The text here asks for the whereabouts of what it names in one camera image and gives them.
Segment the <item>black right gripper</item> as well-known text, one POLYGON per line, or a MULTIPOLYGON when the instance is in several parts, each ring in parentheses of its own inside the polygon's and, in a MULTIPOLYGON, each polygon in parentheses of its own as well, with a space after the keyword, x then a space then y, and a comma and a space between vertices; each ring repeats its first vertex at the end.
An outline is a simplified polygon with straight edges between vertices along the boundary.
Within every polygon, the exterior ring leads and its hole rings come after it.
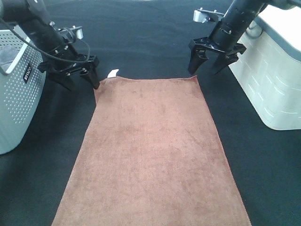
POLYGON ((219 54, 213 64, 213 74, 219 73, 228 65, 238 61, 237 53, 243 54, 246 51, 244 44, 238 43, 238 37, 231 35, 193 39, 189 43, 189 48, 191 50, 188 65, 190 74, 194 74, 208 60, 207 51, 219 54))

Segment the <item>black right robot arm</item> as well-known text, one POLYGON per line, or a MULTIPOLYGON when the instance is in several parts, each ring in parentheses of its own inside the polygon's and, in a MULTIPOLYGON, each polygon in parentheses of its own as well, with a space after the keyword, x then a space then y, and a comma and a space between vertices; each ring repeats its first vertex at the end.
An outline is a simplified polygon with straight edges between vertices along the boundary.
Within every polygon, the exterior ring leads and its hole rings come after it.
POLYGON ((216 25, 208 36, 190 41, 191 56, 188 72, 193 75, 208 60, 207 51, 218 54, 211 68, 213 74, 237 62, 238 54, 242 55, 246 51, 246 47, 238 43, 238 40, 268 5, 289 10, 300 7, 301 2, 299 0, 234 0, 224 14, 203 8, 194 10, 194 22, 212 22, 216 25))

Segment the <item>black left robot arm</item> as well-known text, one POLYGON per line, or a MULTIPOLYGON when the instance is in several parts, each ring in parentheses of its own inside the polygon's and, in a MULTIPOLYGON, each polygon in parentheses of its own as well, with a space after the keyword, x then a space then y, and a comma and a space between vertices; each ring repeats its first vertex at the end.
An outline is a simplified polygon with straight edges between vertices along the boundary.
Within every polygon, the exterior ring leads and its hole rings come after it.
POLYGON ((96 68, 99 60, 89 53, 76 51, 73 44, 83 39, 80 26, 57 28, 42 0, 2 0, 0 2, 0 21, 10 29, 10 24, 18 25, 30 38, 26 41, 18 33, 12 33, 24 43, 42 54, 43 61, 38 65, 41 73, 49 80, 68 90, 72 90, 73 75, 88 81, 94 89, 99 88, 96 68))

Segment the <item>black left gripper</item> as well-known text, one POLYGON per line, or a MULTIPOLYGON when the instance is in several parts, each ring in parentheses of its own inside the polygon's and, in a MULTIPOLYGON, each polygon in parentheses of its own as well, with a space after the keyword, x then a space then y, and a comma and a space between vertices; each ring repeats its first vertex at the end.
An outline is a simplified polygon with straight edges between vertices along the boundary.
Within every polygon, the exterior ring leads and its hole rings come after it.
POLYGON ((74 90, 75 84, 71 74, 79 70, 80 77, 86 80, 93 89, 98 89, 100 82, 96 68, 98 59, 91 55, 90 47, 87 54, 80 54, 72 44, 63 44, 43 54, 43 62, 38 69, 48 72, 48 79, 60 84, 69 91, 74 90))

